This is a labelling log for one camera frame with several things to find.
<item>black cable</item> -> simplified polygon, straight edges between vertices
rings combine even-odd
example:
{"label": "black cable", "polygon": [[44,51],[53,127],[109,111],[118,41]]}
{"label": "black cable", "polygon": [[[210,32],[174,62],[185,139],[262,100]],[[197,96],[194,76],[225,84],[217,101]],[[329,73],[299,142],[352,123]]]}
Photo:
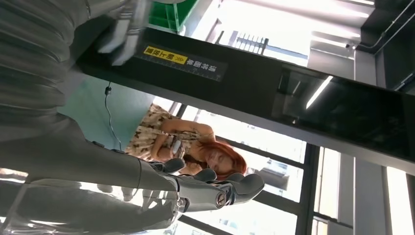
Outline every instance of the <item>black cable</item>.
{"label": "black cable", "polygon": [[110,120],[109,120],[109,125],[110,125],[110,128],[111,128],[111,131],[112,131],[112,133],[113,133],[113,136],[117,139],[117,141],[118,141],[118,145],[119,145],[119,150],[120,151],[122,151],[122,149],[121,149],[121,141],[119,140],[119,138],[116,136],[116,134],[115,134],[115,131],[114,131],[114,128],[113,128],[113,124],[112,124],[112,121],[113,121],[113,117],[111,116],[111,112],[110,112],[110,109],[108,108],[108,105],[107,105],[107,98],[108,98],[108,96],[109,96],[109,94],[111,94],[111,90],[112,90],[112,88],[110,87],[111,86],[111,82],[109,82],[108,83],[108,86],[105,88],[105,109],[107,109],[107,112],[108,112],[108,116],[110,116]]}

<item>red hair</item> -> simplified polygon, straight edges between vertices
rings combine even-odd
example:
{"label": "red hair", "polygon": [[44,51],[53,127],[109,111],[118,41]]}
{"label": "red hair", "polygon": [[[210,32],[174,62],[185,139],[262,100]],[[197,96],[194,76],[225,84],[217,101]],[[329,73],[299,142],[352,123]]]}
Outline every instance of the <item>red hair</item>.
{"label": "red hair", "polygon": [[209,150],[215,149],[221,151],[222,153],[230,157],[233,161],[232,170],[224,174],[218,174],[218,180],[224,180],[234,173],[245,174],[245,172],[247,171],[247,164],[245,162],[245,159],[239,153],[235,152],[235,150],[229,144],[222,141],[201,142],[201,148]]}

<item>woman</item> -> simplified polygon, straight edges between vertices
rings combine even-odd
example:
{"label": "woman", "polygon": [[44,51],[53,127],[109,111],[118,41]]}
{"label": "woman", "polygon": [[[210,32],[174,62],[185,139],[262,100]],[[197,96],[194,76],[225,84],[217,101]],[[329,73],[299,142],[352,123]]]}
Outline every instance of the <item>woman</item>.
{"label": "woman", "polygon": [[[182,142],[176,156],[171,149],[174,140]],[[180,173],[194,175],[211,168],[219,180],[234,173],[244,174],[247,169],[243,157],[228,144],[217,141],[210,126],[181,120],[155,104],[137,128],[126,152],[146,161],[166,162],[180,157],[186,163]]]}

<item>window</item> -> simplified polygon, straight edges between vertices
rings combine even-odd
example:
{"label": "window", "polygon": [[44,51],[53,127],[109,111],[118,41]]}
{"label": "window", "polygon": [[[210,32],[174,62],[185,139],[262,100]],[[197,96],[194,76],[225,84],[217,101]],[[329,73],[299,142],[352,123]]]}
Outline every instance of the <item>window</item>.
{"label": "window", "polygon": [[[305,38],[306,43],[302,43],[300,47],[298,41],[292,40],[293,37],[302,38],[303,41]],[[292,37],[278,35],[268,39],[250,33],[228,30],[222,31],[217,43],[306,67],[310,54],[309,38],[309,32],[296,32]]]}
{"label": "window", "polygon": [[275,160],[259,156],[239,148],[248,165],[247,174],[258,174],[266,183],[264,190],[295,202],[300,201],[303,170]]}
{"label": "window", "polygon": [[411,204],[409,201],[406,172],[387,167],[389,205],[391,209],[392,232],[414,234]]}
{"label": "window", "polygon": [[306,142],[272,132],[263,128],[253,127],[247,123],[236,121],[221,115],[210,115],[210,112],[187,107],[182,119],[197,121],[212,127],[215,135],[250,147],[273,153],[296,162],[304,162]]}
{"label": "window", "polygon": [[156,96],[153,100],[153,104],[157,104],[169,113],[176,115],[180,109],[180,103],[174,102],[169,99]]}
{"label": "window", "polygon": [[264,50],[264,55],[268,57],[275,58],[277,60],[286,61],[296,65],[307,67],[308,58],[305,56],[296,56],[295,53],[283,52],[283,50],[278,50],[277,48],[267,48]]}
{"label": "window", "polygon": [[147,231],[144,233],[138,233],[138,234],[133,234],[133,235],[140,235],[140,234],[146,234],[146,235],[212,235],[210,233],[194,228],[180,221],[165,230]]}
{"label": "window", "polygon": [[297,223],[296,215],[256,201],[186,215],[234,235],[294,235]]}
{"label": "window", "polygon": [[318,220],[313,220],[313,230],[311,235],[327,235],[328,225]]}
{"label": "window", "polygon": [[321,147],[314,211],[337,219],[339,179],[340,153]]}

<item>sticker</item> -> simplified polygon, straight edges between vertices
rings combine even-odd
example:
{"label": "sticker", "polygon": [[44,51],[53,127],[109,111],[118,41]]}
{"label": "sticker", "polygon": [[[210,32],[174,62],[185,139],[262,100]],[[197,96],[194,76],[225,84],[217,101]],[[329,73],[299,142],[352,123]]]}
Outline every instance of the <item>sticker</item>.
{"label": "sticker", "polygon": [[187,61],[186,56],[179,55],[176,53],[172,53],[170,51],[162,50],[162,49],[151,47],[151,46],[148,46],[145,49],[144,54],[154,56],[154,57],[157,57],[163,60],[168,60],[168,61],[178,63],[181,65],[184,65]]}
{"label": "sticker", "polygon": [[222,62],[157,45],[143,44],[140,50],[142,53],[136,57],[218,82],[222,81],[228,68],[228,65]]}

